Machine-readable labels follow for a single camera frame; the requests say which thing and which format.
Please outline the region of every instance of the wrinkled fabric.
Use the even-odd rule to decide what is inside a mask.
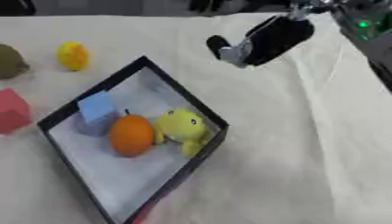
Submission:
[[[218,34],[238,43],[271,14],[228,17],[4,17],[3,43],[32,71],[0,81],[47,116],[147,55],[230,123],[226,141],[145,223],[391,223],[392,98],[327,15],[313,38],[259,67],[217,61]],[[93,54],[70,73],[55,59],[64,41]],[[102,223],[32,124],[0,137],[2,223]]]

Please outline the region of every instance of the yellow ball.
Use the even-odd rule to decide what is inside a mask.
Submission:
[[[58,51],[57,58],[66,68],[79,71],[86,68],[89,64],[88,49],[81,42],[65,42]]]

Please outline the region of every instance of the green light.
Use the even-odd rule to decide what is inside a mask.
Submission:
[[[366,21],[366,20],[360,21],[360,22],[358,23],[358,26],[359,26],[360,28],[367,28],[367,27],[370,26],[370,22],[369,22],[369,21]]]

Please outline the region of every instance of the red cube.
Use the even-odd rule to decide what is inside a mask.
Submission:
[[[0,134],[8,134],[31,122],[27,102],[7,88],[0,90]]]

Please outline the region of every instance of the orange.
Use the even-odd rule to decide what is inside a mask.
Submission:
[[[150,122],[140,115],[126,115],[110,127],[112,147],[125,157],[145,153],[153,143],[154,130]]]

